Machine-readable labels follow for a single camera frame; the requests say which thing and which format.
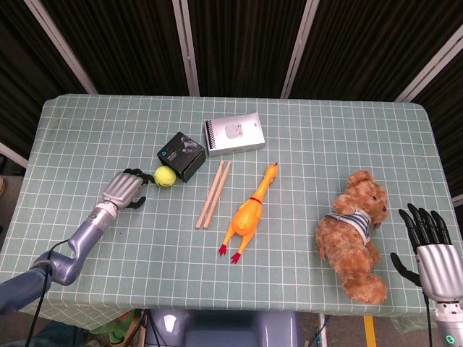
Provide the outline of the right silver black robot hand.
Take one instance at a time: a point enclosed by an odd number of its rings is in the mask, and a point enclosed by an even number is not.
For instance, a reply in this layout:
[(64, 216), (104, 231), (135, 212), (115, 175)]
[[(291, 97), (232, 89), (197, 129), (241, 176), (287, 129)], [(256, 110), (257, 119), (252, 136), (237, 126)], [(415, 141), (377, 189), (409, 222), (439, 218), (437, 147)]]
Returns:
[(463, 301), (463, 259), (452, 244), (447, 225), (440, 214), (407, 205), (399, 210), (417, 263), (417, 272), (405, 267), (397, 253), (390, 253), (397, 272), (421, 287), (425, 295), (438, 302)]

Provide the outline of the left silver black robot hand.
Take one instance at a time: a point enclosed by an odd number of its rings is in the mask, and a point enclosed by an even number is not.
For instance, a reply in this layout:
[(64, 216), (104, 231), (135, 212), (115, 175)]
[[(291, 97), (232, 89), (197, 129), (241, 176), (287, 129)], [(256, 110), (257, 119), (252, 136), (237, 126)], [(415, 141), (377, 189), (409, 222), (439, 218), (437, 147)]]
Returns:
[(155, 182), (151, 174), (144, 173), (139, 168), (126, 168), (119, 172), (105, 188), (103, 201), (112, 203), (117, 210), (138, 209), (145, 203), (146, 197), (140, 197), (137, 201), (134, 201), (134, 198), (138, 190), (150, 182)]

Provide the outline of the yellow tennis ball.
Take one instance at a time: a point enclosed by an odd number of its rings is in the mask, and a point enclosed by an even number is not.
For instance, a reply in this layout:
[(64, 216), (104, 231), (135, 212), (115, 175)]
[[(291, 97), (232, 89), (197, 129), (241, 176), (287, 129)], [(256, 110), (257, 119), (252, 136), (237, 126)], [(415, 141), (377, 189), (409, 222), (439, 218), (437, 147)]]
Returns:
[(177, 180), (177, 175), (169, 166), (160, 166), (155, 170), (153, 178), (159, 187), (171, 187)]

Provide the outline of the black cardboard box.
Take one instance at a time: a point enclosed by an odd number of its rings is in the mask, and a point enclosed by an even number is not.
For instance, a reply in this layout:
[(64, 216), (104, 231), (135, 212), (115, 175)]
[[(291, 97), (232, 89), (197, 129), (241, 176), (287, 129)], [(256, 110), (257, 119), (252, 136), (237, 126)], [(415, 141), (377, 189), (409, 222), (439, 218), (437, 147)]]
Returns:
[(187, 183), (206, 159), (205, 148), (183, 134), (177, 132), (158, 152), (158, 159), (172, 168), (175, 174)]

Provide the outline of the silver earbuds box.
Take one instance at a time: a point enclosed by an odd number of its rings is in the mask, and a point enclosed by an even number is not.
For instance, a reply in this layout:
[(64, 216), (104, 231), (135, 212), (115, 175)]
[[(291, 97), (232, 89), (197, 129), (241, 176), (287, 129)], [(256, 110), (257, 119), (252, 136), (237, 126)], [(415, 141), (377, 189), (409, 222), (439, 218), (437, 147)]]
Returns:
[(204, 120), (210, 157), (260, 150), (265, 147), (257, 112)]

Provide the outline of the green checked tablecloth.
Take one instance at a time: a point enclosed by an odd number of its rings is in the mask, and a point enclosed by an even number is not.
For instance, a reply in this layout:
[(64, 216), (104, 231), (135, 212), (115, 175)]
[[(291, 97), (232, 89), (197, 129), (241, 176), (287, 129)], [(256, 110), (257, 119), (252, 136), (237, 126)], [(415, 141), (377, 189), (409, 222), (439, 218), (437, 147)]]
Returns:
[[(462, 254), (463, 241), (428, 114), (415, 103), (78, 94), (47, 100), (0, 252), (0, 282), (28, 270), (50, 248), (68, 254), (64, 240), (113, 177), (126, 168), (154, 172), (157, 152), (177, 132), (204, 143), (205, 119), (254, 112), (263, 149), (209, 158), (187, 183), (144, 186), (145, 204), (118, 214), (79, 278), (51, 287), (41, 315), (92, 329), (134, 308), (423, 314), (420, 290), (389, 258), (395, 252), (416, 269), (399, 209), (412, 203), (437, 210)], [(221, 161), (221, 174), (231, 161), (225, 185), (209, 227), (203, 225), (213, 198), (196, 229)], [(218, 253), (228, 225), (275, 162), (257, 231), (231, 264), (240, 236), (231, 238), (225, 255)], [(388, 217), (372, 233), (381, 253), (375, 273), (388, 288), (380, 306), (348, 299), (315, 243), (319, 220), (359, 169), (388, 193)]]

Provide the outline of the wooden drumstick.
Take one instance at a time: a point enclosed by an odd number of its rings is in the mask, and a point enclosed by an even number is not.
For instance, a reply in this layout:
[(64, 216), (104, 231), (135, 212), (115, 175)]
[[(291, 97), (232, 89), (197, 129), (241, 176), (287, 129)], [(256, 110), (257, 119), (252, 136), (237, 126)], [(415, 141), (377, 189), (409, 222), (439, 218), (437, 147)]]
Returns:
[(230, 169), (230, 166), (232, 165), (232, 162), (229, 161), (226, 165), (226, 168), (224, 169), (224, 172), (222, 173), (221, 175), (221, 179), (218, 183), (218, 187), (215, 191), (215, 195), (213, 197), (213, 200), (212, 200), (212, 203), (211, 203), (211, 208), (210, 210), (208, 211), (208, 214), (206, 216), (206, 219), (205, 219), (205, 222), (204, 222), (204, 225), (203, 227), (204, 228), (208, 228), (210, 223), (211, 223), (211, 220), (212, 220), (212, 217), (213, 217), (213, 214), (215, 212), (215, 209), (216, 209), (216, 206), (218, 204), (218, 200), (219, 200), (219, 197), (220, 197), (220, 194), (221, 194), (221, 191), (225, 185), (225, 182), (226, 182), (226, 178), (228, 176), (228, 173), (229, 173), (229, 169)]
[(200, 212), (200, 215), (198, 217), (198, 220), (197, 220), (197, 222), (195, 224), (196, 229), (199, 229), (199, 227), (202, 226), (203, 220), (205, 218), (205, 214), (206, 214), (206, 212), (208, 210), (209, 204), (211, 203), (211, 199), (213, 198), (213, 194), (214, 194), (216, 186), (218, 184), (218, 180), (220, 179), (223, 164), (224, 164), (223, 161), (221, 161), (219, 163), (218, 169), (217, 169), (216, 174), (215, 174), (214, 179), (213, 179), (213, 183), (212, 183), (212, 185), (211, 185), (211, 187), (209, 189), (208, 195), (207, 195), (206, 200), (205, 200), (205, 202), (203, 204), (203, 208), (202, 208), (202, 210)]

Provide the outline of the yellow floor tape strip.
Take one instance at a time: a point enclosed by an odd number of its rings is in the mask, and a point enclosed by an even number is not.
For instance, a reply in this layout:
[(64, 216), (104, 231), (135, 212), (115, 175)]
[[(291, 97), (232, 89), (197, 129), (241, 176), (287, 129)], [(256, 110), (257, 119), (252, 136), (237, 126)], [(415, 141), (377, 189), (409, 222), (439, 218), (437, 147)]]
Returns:
[(363, 317), (364, 320), (364, 328), (365, 328), (365, 340), (367, 347), (377, 347), (376, 339), (375, 339), (375, 326), (374, 320), (371, 315), (365, 315)]

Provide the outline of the brown teddy bear striped shirt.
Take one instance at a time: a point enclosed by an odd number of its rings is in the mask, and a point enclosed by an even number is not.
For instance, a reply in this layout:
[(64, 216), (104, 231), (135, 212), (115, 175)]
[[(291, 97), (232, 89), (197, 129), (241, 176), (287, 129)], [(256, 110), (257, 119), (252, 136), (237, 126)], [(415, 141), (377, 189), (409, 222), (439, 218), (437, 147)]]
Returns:
[(381, 256), (370, 231), (387, 217), (386, 190), (371, 172), (359, 170), (350, 174), (347, 187), (315, 230), (320, 258), (328, 260), (345, 294), (353, 301), (381, 304), (386, 300), (386, 284), (373, 273)]

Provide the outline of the orange rubber chicken toy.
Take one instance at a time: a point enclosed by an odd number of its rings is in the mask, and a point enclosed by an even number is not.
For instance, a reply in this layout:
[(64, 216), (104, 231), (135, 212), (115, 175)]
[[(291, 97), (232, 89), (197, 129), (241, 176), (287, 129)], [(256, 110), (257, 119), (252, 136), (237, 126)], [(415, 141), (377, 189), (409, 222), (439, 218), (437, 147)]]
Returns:
[(258, 224), (263, 214), (263, 199), (266, 192), (273, 182), (273, 179), (278, 173), (279, 165), (277, 162), (271, 164), (255, 192), (243, 202), (237, 209), (231, 219), (224, 240), (218, 250), (220, 256), (226, 254), (228, 244), (234, 235), (241, 237), (239, 248), (235, 254), (231, 256), (231, 264), (237, 264), (243, 251), (247, 248), (254, 237)]

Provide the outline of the dark ribbed partition panel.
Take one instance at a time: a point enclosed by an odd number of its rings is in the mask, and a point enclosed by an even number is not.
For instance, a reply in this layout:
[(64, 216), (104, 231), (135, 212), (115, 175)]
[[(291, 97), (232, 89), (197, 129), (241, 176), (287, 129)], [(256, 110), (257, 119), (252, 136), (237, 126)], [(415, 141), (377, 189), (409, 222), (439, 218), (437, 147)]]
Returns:
[(0, 0), (0, 142), (24, 158), (43, 104), (85, 89), (23, 0)]
[(413, 99), (430, 118), (452, 197), (463, 194), (463, 55)]
[(279, 98), (307, 0), (188, 0), (202, 96)]
[(172, 0), (41, 0), (101, 94), (187, 96)]
[(463, 25), (463, 0), (320, 0), (291, 98), (393, 101)]

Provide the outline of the white table leg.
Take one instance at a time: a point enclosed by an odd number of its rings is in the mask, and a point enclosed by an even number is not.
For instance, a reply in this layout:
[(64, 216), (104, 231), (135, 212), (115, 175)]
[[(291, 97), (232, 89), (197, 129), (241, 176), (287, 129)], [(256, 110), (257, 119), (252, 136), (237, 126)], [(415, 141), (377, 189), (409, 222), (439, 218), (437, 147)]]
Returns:
[(329, 316), (325, 314), (319, 314), (319, 329), (318, 329), (318, 337), (316, 338), (316, 346), (317, 347), (328, 347), (327, 337), (326, 337), (326, 325), (329, 321)]

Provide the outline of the green fabric item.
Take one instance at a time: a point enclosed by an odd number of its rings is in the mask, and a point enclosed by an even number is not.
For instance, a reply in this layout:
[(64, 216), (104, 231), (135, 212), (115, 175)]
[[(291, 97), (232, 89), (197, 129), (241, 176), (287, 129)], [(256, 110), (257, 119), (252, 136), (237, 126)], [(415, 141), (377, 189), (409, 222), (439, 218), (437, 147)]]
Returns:
[(115, 320), (91, 330), (90, 333), (93, 335), (107, 334), (110, 347), (130, 347), (144, 322), (145, 311), (133, 309)]

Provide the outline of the grey-blue robot torso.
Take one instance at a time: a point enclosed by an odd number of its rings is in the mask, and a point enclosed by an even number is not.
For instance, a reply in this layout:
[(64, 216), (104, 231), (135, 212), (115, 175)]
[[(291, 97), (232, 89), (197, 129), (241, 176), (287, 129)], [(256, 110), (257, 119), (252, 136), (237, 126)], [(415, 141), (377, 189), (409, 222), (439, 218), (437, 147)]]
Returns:
[(145, 347), (300, 347), (290, 311), (156, 309)]

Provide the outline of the white partition post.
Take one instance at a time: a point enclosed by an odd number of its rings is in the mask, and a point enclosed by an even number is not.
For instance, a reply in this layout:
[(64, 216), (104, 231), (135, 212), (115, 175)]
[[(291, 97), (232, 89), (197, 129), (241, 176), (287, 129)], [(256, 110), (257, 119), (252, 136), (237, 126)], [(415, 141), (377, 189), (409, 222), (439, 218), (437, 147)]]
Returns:
[(305, 51), (307, 39), (310, 35), (316, 12), (318, 10), (319, 2), (320, 0), (306, 0), (304, 12), (302, 14), (299, 30), (297, 32), (296, 41), (294, 42), (291, 59), (289, 60), (289, 66), (281, 91), (280, 98), (282, 99), (289, 98), (291, 94), (294, 80), (297, 76), (300, 62)]
[(22, 157), (20, 154), (13, 151), (11, 148), (0, 142), (0, 154), (6, 156), (8, 159), (14, 161), (16, 164), (27, 168), (28, 160)]
[(98, 94), (97, 88), (62, 35), (61, 30), (56, 26), (51, 15), (44, 7), (43, 2), (41, 0), (23, 1), (85, 91), (92, 95)]
[(182, 61), (190, 96), (200, 95), (188, 0), (172, 0)]
[(463, 50), (463, 24), (442, 45), (437, 53), (420, 70), (414, 79), (398, 95), (396, 102), (409, 103)]

